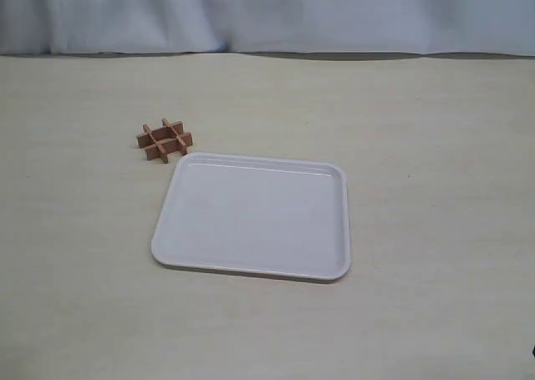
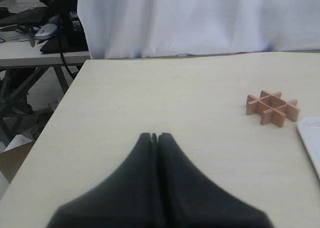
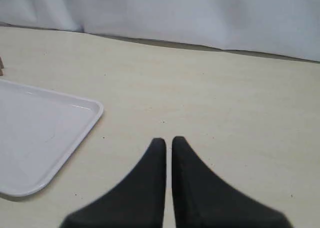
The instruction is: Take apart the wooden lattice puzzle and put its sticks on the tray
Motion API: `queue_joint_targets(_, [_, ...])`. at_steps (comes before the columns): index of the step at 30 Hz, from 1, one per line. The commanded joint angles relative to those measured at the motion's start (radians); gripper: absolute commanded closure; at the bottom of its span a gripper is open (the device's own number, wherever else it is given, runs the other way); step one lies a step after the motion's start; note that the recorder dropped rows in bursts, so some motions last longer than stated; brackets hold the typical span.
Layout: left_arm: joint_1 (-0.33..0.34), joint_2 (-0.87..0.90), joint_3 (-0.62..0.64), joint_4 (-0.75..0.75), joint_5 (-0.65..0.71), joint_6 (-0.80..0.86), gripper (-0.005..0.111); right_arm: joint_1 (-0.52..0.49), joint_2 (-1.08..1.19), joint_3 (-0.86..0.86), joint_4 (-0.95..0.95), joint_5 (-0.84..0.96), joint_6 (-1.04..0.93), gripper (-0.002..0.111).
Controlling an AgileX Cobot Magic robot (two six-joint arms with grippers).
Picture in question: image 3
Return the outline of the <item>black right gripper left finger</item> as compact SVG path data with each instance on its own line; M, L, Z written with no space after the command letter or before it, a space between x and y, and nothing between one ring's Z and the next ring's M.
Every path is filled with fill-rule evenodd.
M166 143L162 138L154 138L120 183L69 214L61 227L162 227L166 184Z

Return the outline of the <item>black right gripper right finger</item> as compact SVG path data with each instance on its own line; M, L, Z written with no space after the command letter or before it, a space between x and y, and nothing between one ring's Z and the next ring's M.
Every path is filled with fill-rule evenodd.
M236 190L198 157L187 140L172 140L171 183L177 227L291 227L286 216Z

